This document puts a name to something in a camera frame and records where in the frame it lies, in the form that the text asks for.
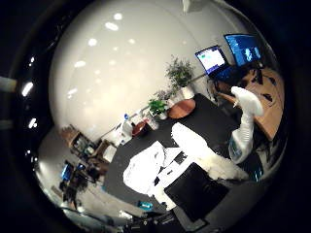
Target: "white wall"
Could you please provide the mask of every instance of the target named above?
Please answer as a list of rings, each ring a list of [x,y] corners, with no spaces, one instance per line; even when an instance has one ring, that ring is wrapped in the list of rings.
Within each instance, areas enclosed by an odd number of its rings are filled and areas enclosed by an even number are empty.
[[[194,76],[204,73],[196,51],[220,45],[234,63],[224,34],[246,33],[235,16],[213,1],[183,12],[182,1],[96,1],[66,30],[56,49],[50,75],[50,102],[57,126],[73,124],[91,140],[116,126],[124,113],[147,105],[160,88],[171,54],[190,60]],[[115,13],[122,19],[115,20]],[[112,22],[119,27],[105,27]],[[90,47],[89,39],[96,39]],[[77,61],[85,65],[75,68]],[[206,95],[199,80],[196,91]]]

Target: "bottle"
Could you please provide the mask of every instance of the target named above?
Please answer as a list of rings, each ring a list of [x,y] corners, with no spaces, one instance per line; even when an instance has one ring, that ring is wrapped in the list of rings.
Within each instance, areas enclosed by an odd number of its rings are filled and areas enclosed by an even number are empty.
[[[229,155],[235,163],[243,162],[253,148],[254,116],[262,116],[263,108],[258,97],[244,88],[233,86],[232,94],[235,95],[237,104],[241,107],[243,115],[238,129],[232,131],[229,141]]]
[[[132,139],[133,126],[129,120],[128,114],[124,114],[124,120],[121,124],[121,144],[124,145]]]

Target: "white object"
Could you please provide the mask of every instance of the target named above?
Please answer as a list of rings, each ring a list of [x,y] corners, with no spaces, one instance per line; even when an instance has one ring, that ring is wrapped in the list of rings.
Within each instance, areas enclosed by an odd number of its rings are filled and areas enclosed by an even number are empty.
[[[245,180],[248,178],[245,171],[231,160],[214,153],[200,135],[185,125],[175,123],[172,127],[172,137],[181,150],[202,167],[213,180]]]
[[[29,91],[31,90],[32,86],[33,86],[33,82],[28,82],[28,83],[24,86],[24,88],[23,88],[23,90],[22,90],[22,92],[21,92],[21,95],[22,95],[23,97],[27,96],[27,94],[28,94]]]
[[[128,220],[132,220],[133,219],[132,215],[128,214],[127,212],[124,212],[123,210],[119,211],[119,217],[122,217],[122,218],[125,218],[125,219],[128,219]]]
[[[185,87],[182,87],[181,89],[185,99],[191,99],[194,97],[194,92],[191,86],[187,85]]]
[[[155,179],[164,160],[164,147],[156,141],[130,159],[123,172],[124,183],[139,193],[152,196]]]
[[[158,115],[158,117],[159,117],[160,119],[167,119],[167,112],[160,113],[160,114]]]
[[[178,179],[187,168],[193,163],[194,158],[188,156],[181,164],[173,161],[168,167],[163,169],[159,174],[159,185],[167,187]]]
[[[189,13],[190,8],[196,2],[200,2],[201,0],[183,0],[184,13]]]
[[[172,108],[175,105],[175,102],[172,99],[168,99],[166,104],[168,108]]]
[[[233,107],[238,104],[243,111],[240,127],[232,131],[229,144],[231,160],[238,164],[243,162],[252,151],[254,116],[262,116],[263,108],[258,97],[251,91],[233,86],[231,92],[236,97]]]
[[[175,202],[173,202],[172,199],[166,195],[164,192],[164,187],[160,186],[160,184],[157,184],[154,189],[154,197],[158,203],[166,204],[166,211],[170,211],[176,207]]]
[[[143,120],[144,118],[144,113],[143,113],[143,110],[142,109],[139,109],[135,112],[135,114],[140,117],[140,120]]]
[[[94,149],[92,147],[87,147],[86,150],[90,153],[93,154],[94,153]]]
[[[114,146],[108,146],[103,153],[103,158],[105,158],[108,162],[111,162],[115,156],[116,151],[117,149]]]

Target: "green plant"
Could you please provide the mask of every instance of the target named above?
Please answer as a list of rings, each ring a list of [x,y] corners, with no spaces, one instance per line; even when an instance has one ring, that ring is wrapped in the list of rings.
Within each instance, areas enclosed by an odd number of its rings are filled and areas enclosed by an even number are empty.
[[[177,88],[177,87],[170,86],[170,91],[171,91],[170,97],[176,96],[178,89],[179,88]]]
[[[172,55],[172,61],[166,68],[166,77],[173,89],[187,86],[192,78],[193,69],[188,60],[180,60]]]
[[[166,104],[162,100],[151,99],[148,106],[150,107],[150,112],[153,115],[159,115],[165,112]]]

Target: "white cloth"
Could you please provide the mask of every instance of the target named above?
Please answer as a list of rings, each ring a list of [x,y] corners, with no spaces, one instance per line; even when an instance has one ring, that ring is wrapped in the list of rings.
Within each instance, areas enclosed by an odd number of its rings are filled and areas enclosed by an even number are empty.
[[[139,193],[152,196],[155,179],[164,160],[164,147],[156,141],[130,159],[123,172],[123,182]]]
[[[181,150],[194,159],[213,180],[246,180],[248,174],[235,165],[230,159],[221,157],[207,146],[206,141],[184,124],[175,123],[172,127],[172,138]]]
[[[180,148],[165,149],[165,159],[163,161],[163,167],[167,167],[169,164],[171,164],[171,162],[180,152],[182,152]]]

